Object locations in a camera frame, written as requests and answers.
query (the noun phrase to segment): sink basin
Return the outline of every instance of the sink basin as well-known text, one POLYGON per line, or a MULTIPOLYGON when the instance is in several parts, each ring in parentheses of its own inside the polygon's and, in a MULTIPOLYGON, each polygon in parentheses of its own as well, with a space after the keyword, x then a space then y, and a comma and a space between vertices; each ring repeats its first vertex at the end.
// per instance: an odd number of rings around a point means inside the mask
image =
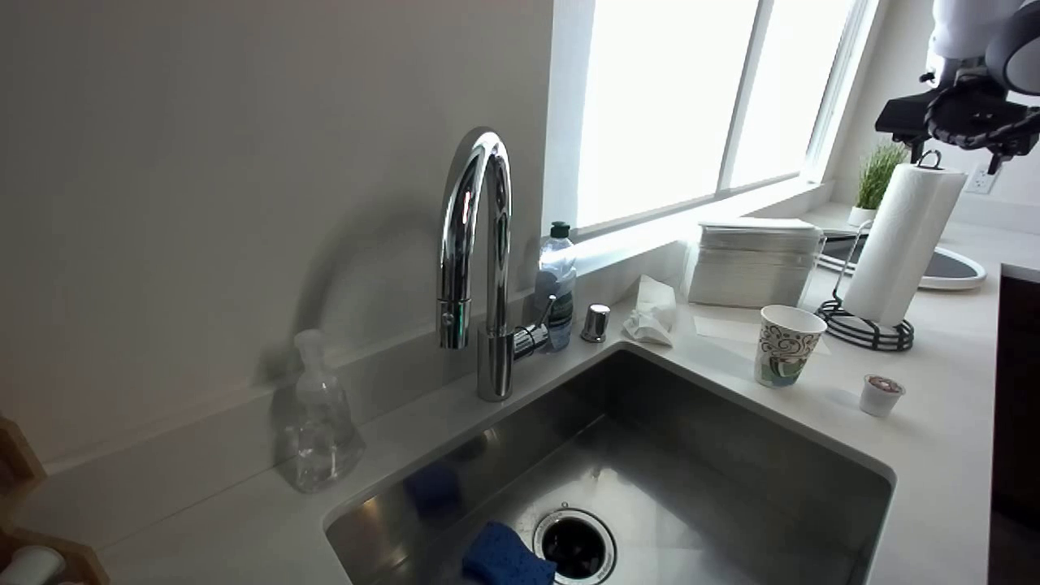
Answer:
POLYGON ((866 580, 891 471, 622 351, 327 525, 356 585, 457 585, 488 520, 559 580, 866 580))

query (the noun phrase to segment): drain strainer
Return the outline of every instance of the drain strainer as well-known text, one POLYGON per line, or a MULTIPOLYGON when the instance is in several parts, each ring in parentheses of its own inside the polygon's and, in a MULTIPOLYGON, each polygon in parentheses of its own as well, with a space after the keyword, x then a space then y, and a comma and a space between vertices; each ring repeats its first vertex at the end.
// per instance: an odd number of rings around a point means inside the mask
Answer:
POLYGON ((556 565, 559 585, 608 580, 617 541, 604 520, 580 507, 556 507, 533 525, 533 552, 556 565))

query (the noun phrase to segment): chrome faucet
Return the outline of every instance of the chrome faucet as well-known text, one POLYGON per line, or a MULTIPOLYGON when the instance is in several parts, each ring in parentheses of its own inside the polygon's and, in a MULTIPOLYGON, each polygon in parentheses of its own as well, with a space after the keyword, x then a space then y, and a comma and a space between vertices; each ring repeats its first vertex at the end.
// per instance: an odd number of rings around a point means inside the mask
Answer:
POLYGON ((482 197, 491 190, 488 222, 488 324, 479 338, 479 395, 506 400, 515 390, 515 331, 506 323, 506 264, 515 182, 512 153, 494 131, 470 131, 450 172, 438 248, 438 338, 443 349, 467 343, 467 276, 479 244, 482 197))

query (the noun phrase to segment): soap dispenser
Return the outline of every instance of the soap dispenser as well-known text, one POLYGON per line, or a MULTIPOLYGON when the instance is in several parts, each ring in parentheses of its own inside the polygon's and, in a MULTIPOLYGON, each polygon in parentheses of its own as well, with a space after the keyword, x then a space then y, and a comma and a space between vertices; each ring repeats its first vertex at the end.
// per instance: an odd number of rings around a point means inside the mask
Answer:
POLYGON ((283 475, 297 489, 308 493, 346 476, 358 466, 364 442, 340 380, 325 366, 321 331, 298 331, 297 351, 304 375, 285 415, 283 475))

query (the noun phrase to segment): window sill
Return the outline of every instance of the window sill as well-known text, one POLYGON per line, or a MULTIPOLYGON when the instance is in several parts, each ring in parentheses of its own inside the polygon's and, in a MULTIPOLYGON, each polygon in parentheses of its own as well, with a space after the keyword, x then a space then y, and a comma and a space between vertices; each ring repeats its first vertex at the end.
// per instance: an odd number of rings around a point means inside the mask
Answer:
POLYGON ((604 266, 623 264, 630 258, 640 258, 666 244, 690 244, 691 236, 699 236, 699 225, 713 219, 802 213, 815 202, 822 202, 827 188, 830 185, 789 177, 789 182, 778 182, 766 188, 753 188, 743 194, 731 194, 721 202, 709 202, 699 209, 686 209, 666 219, 640 222, 612 235, 580 241, 571 248, 580 276, 598 274, 604 266))

